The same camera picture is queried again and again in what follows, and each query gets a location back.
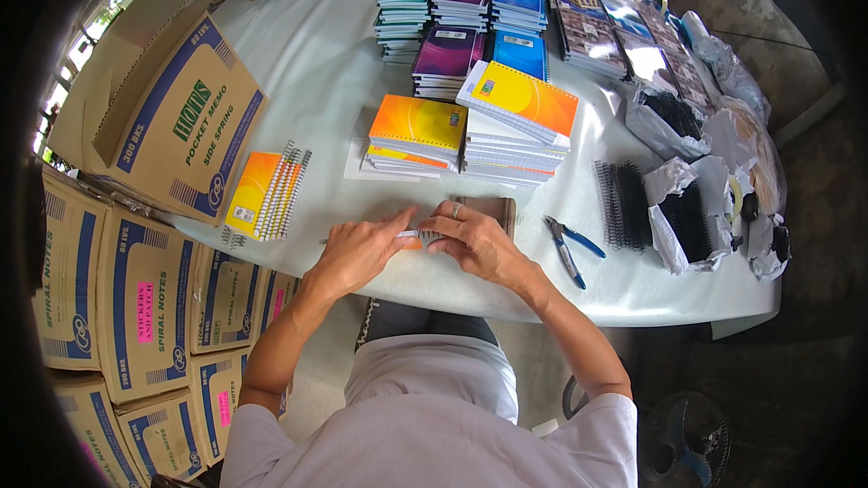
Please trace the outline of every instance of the hand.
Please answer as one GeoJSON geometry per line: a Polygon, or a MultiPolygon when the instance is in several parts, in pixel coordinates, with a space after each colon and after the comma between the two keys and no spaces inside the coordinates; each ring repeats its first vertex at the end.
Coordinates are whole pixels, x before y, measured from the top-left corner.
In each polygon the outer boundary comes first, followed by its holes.
{"type": "Polygon", "coordinates": [[[431,217],[419,224],[419,230],[447,236],[431,242],[429,253],[442,251],[467,273],[510,290],[522,287],[539,273],[539,265],[518,250],[494,218],[458,202],[440,202],[431,217]]]}
{"type": "Polygon", "coordinates": [[[319,290],[329,304],[359,290],[383,271],[395,253],[415,241],[395,235],[407,228],[418,209],[412,205],[377,222],[345,222],[331,227],[325,251],[303,281],[319,290]]]}

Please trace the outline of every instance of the pink label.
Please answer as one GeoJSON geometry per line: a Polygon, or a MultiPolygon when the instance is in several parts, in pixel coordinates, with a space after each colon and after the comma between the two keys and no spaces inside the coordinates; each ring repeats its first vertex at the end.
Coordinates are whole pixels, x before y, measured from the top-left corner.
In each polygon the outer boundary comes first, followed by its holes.
{"type": "Polygon", "coordinates": [[[96,469],[96,471],[103,472],[103,469],[96,462],[96,457],[94,456],[93,452],[90,450],[90,445],[88,445],[87,443],[82,441],[81,442],[81,450],[85,453],[85,455],[87,455],[88,460],[90,460],[90,462],[94,465],[94,468],[96,469]]]}
{"type": "Polygon", "coordinates": [[[139,289],[136,294],[136,328],[139,330],[140,343],[154,342],[154,327],[151,318],[153,309],[154,284],[139,281],[139,289]]]}
{"type": "Polygon", "coordinates": [[[276,293],[274,293],[274,314],[272,315],[272,322],[277,318],[277,315],[280,314],[280,309],[283,309],[283,288],[280,288],[276,293]]]}
{"type": "Polygon", "coordinates": [[[220,425],[222,427],[229,426],[229,421],[232,417],[229,415],[229,392],[221,392],[217,394],[217,406],[220,407],[220,425]]]}

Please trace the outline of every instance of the cardboard box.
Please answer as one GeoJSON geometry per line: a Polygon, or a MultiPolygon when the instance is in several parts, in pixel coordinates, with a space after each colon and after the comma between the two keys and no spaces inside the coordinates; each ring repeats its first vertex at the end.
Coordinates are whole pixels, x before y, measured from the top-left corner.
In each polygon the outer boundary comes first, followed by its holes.
{"type": "Polygon", "coordinates": [[[202,246],[190,313],[193,354],[253,343],[259,266],[202,246]]]}
{"type": "Polygon", "coordinates": [[[298,284],[301,282],[295,277],[281,274],[273,269],[264,269],[262,274],[262,277],[259,278],[259,291],[256,293],[254,342],[265,333],[266,328],[274,322],[277,315],[289,305],[289,300],[295,295],[298,284]]]}
{"type": "Polygon", "coordinates": [[[99,370],[96,263],[108,205],[45,166],[45,256],[33,296],[42,362],[57,369],[99,370]]]}
{"type": "Polygon", "coordinates": [[[114,207],[96,284],[97,345],[114,403],[187,386],[190,280],[199,244],[114,207]]]}
{"type": "Polygon", "coordinates": [[[211,466],[223,459],[229,426],[241,391],[241,375],[250,348],[203,354],[190,359],[196,381],[193,383],[194,414],[199,417],[202,439],[208,448],[201,458],[211,466]]]}
{"type": "Polygon", "coordinates": [[[72,84],[49,147],[126,196],[218,225],[266,97],[210,2],[133,0],[72,84]]]}
{"type": "Polygon", "coordinates": [[[157,473],[195,479],[205,472],[199,419],[188,388],[115,407],[123,438],[150,485],[157,473]]]}
{"type": "Polygon", "coordinates": [[[102,473],[106,486],[148,486],[114,417],[103,378],[97,374],[52,381],[57,402],[70,422],[81,451],[102,473]]]}

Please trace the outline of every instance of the yellow notebook cover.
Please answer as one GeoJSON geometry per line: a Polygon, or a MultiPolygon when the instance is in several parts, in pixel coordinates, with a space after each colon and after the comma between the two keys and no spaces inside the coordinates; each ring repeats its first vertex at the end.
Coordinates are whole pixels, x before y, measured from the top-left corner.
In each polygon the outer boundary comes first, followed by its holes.
{"type": "Polygon", "coordinates": [[[266,197],[268,183],[279,163],[279,153],[250,153],[226,214],[227,225],[245,235],[256,237],[256,219],[266,197]]]}
{"type": "Polygon", "coordinates": [[[533,76],[490,62],[471,98],[570,137],[579,98],[533,76]]]}
{"type": "Polygon", "coordinates": [[[467,108],[457,103],[387,94],[374,119],[370,136],[457,151],[466,124],[467,108]]]}
{"type": "Polygon", "coordinates": [[[410,155],[409,153],[404,153],[403,151],[385,149],[385,147],[377,147],[375,145],[368,145],[368,155],[371,155],[372,157],[386,157],[394,158],[396,160],[405,160],[411,163],[426,164],[428,166],[436,166],[443,169],[449,168],[449,165],[447,163],[440,162],[439,160],[419,157],[418,155],[410,155]]]}

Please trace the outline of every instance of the hots logo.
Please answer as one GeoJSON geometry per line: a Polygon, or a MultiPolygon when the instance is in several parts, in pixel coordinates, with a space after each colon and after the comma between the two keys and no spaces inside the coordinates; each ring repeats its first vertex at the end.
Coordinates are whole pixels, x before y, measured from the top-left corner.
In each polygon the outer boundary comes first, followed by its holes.
{"type": "Polygon", "coordinates": [[[193,128],[199,121],[199,116],[210,98],[211,90],[205,87],[202,80],[196,81],[196,84],[193,85],[193,92],[187,98],[187,103],[184,103],[184,107],[180,110],[178,122],[175,123],[172,132],[185,142],[188,141],[190,133],[193,132],[193,128]]]}

